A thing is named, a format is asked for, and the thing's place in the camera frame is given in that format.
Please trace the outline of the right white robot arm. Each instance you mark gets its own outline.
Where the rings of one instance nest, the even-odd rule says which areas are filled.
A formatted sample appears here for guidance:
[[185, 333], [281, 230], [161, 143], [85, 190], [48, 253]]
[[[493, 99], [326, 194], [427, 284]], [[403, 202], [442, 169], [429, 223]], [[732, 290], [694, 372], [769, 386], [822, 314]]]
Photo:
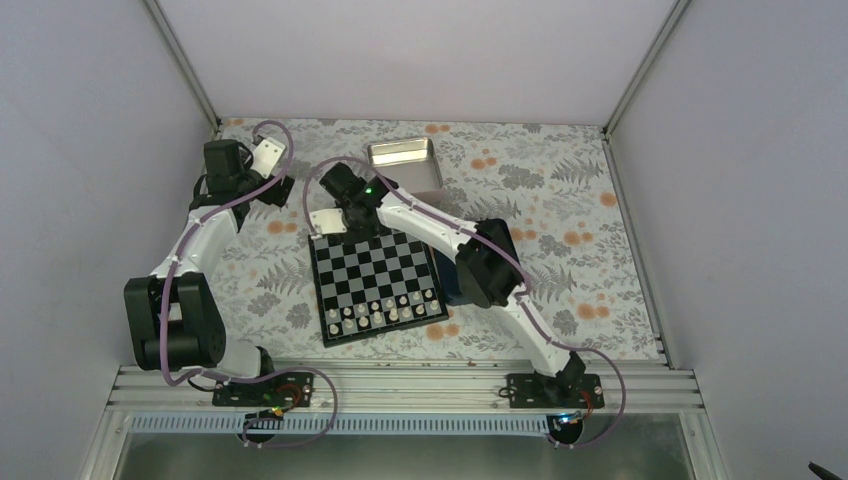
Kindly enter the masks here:
[[310, 213], [311, 232], [368, 240], [393, 229], [423, 241], [453, 262], [460, 290], [472, 304], [500, 315], [528, 354], [544, 399], [565, 407], [577, 398], [585, 363], [576, 348], [558, 340], [533, 303], [529, 276], [510, 248], [509, 233], [451, 216], [381, 174], [365, 180], [351, 169], [354, 161], [322, 162], [326, 171], [319, 183], [336, 206]]

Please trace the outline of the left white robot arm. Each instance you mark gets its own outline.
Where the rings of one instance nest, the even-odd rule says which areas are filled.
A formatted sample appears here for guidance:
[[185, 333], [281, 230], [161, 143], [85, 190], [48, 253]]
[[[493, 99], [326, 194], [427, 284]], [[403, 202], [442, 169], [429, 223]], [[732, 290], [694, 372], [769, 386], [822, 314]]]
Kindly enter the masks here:
[[251, 201], [286, 204], [294, 180], [279, 170], [291, 155], [280, 141], [258, 137], [251, 147], [210, 141], [203, 157], [206, 171], [174, 248], [149, 275], [124, 287], [133, 354], [143, 370], [213, 370], [240, 378], [239, 392], [263, 405], [276, 396], [278, 377], [262, 367], [264, 350], [229, 338], [209, 278], [241, 231]]

